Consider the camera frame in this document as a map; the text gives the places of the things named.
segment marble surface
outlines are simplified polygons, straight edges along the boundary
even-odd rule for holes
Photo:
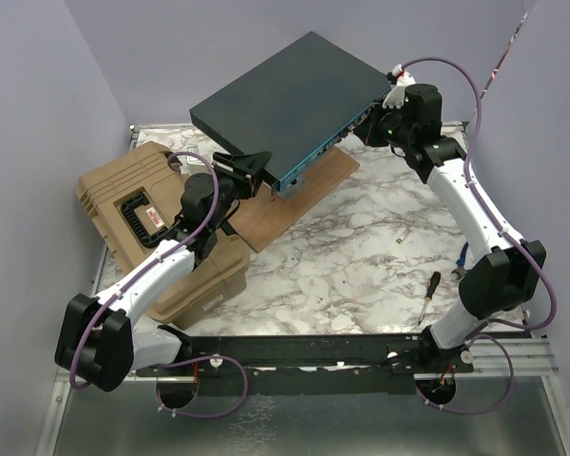
[[[454,125],[444,132],[464,144],[461,129]],[[148,141],[175,151],[196,145],[207,157],[221,150],[192,125],[141,130],[138,144]],[[446,207],[387,148],[365,147],[354,136],[338,146],[360,163],[359,169],[264,251],[252,252],[247,289],[187,333],[418,332],[434,271],[441,272],[442,281],[422,327],[453,305],[458,291],[450,271],[465,239]],[[405,241],[395,242],[407,228]],[[108,253],[99,289],[122,277]],[[504,317],[521,321],[519,311]],[[136,330],[155,325],[144,317]]]

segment wooden block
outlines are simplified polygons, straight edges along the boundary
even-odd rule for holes
[[[271,195],[270,188],[262,185],[255,198],[240,202],[230,224],[256,252],[261,252],[358,168],[357,161],[332,147],[306,170],[306,187],[293,197],[284,200]]]

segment lavender wall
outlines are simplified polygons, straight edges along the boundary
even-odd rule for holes
[[[507,218],[547,249],[560,310],[547,333],[570,403],[570,0],[539,1],[485,97],[477,172]],[[539,287],[533,320],[548,297]]]
[[[127,136],[64,4],[0,1],[0,455],[34,452],[64,308],[101,250],[76,180]]]
[[[188,109],[314,30],[383,71],[449,57],[482,83],[533,0],[66,0],[132,124],[180,123]],[[448,119],[473,99],[453,70],[424,64],[418,80],[445,94]]]

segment metal frame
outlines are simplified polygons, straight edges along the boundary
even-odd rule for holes
[[[459,123],[452,123],[450,126],[459,126]],[[131,125],[131,142],[129,150],[137,145],[140,131],[152,128],[180,128],[183,124],[150,124]],[[105,264],[107,247],[104,245],[103,254],[97,269],[97,274],[91,288],[91,295],[97,293],[97,287]],[[513,360],[516,376],[539,376],[542,379],[548,405],[553,413],[557,432],[560,435],[566,454],[570,454],[570,408],[567,405],[561,380],[559,379],[559,368],[555,356],[551,351],[547,338],[505,338],[504,342]],[[506,377],[508,376],[508,366],[502,352],[489,341],[477,341],[471,348],[473,354],[473,372],[457,372],[459,378],[486,378],[486,377]],[[348,367],[352,374],[356,375],[362,366]],[[257,375],[263,371],[270,371],[271,367],[254,367]],[[192,383],[193,377],[185,376],[162,376],[158,370],[153,370],[156,375],[145,377],[129,374],[124,380],[128,382],[178,382]],[[435,378],[437,374],[415,373],[414,379],[423,380]],[[36,448],[36,456],[46,456],[54,453],[57,443],[61,422],[66,410],[67,398],[70,393],[68,383],[68,372],[59,369],[55,375],[55,384],[47,408],[47,417],[40,435],[39,444]]]

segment tan carrying case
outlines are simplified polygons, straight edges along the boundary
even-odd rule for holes
[[[181,210],[188,176],[169,169],[169,152],[164,145],[147,142],[78,180],[76,195],[126,274],[153,252]],[[146,314],[186,329],[242,292],[248,268],[247,244],[218,231],[211,255],[164,292]]]

